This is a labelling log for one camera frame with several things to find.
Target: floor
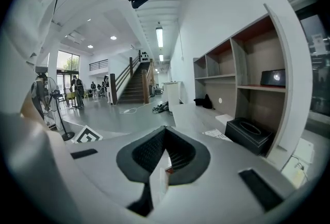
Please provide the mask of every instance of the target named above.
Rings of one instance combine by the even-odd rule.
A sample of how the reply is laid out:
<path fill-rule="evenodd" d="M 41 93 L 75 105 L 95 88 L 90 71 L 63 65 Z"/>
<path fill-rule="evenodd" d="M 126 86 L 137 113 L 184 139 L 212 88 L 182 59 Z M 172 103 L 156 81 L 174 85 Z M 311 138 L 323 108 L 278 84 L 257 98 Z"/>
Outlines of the floor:
<path fill-rule="evenodd" d="M 63 120 L 88 125 L 92 129 L 132 133 L 152 127 L 175 126 L 174 118 L 168 111 L 159 114 L 152 113 L 153 107 L 163 103 L 162 95 L 150 98 L 150 104 L 119 104 L 111 106 L 106 98 L 84 99 L 83 109 L 68 109 L 61 106 Z"/>

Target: white desk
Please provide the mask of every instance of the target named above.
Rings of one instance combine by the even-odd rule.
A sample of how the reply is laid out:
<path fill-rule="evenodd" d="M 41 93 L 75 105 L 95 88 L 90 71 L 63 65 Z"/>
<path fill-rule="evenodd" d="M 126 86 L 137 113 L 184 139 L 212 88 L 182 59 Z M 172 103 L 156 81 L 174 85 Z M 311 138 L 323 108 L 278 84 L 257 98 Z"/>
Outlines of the white desk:
<path fill-rule="evenodd" d="M 175 105 L 172 112 L 176 127 L 199 133 L 213 129 L 225 133 L 226 126 L 216 119 L 216 116 L 223 115 L 219 111 L 205 109 L 202 106 L 196 106 L 195 103 L 190 103 Z"/>
<path fill-rule="evenodd" d="M 179 100 L 179 82 L 167 82 L 164 84 L 164 100 L 169 102 L 169 111 L 172 112 L 172 108 L 175 105 L 180 104 Z"/>

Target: light fixture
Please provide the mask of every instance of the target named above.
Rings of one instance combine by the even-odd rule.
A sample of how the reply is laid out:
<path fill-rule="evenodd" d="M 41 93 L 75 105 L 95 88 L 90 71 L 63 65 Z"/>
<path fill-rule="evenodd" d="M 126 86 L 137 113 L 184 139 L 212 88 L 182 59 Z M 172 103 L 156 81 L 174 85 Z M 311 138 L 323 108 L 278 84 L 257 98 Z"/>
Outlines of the light fixture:
<path fill-rule="evenodd" d="M 156 28 L 156 35 L 158 40 L 158 47 L 163 47 L 163 28 L 157 27 Z"/>

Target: black rectangle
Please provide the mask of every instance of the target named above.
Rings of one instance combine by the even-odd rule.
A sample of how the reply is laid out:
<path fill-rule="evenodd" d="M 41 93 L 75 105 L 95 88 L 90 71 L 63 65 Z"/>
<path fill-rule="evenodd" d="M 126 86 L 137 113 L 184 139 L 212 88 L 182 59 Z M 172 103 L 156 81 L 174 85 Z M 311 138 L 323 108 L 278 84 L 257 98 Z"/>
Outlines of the black rectangle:
<path fill-rule="evenodd" d="M 260 84 L 267 86 L 285 87 L 285 70 L 263 71 Z"/>
<path fill-rule="evenodd" d="M 283 199 L 253 169 L 242 171 L 239 175 L 265 211 L 283 202 Z"/>
<path fill-rule="evenodd" d="M 71 154 L 73 159 L 79 159 L 82 157 L 86 157 L 86 156 L 91 156 L 92 154 L 97 153 L 97 151 L 95 149 L 88 149 L 88 150 L 84 150 L 84 151 L 80 151 L 80 152 L 73 152 Z"/>

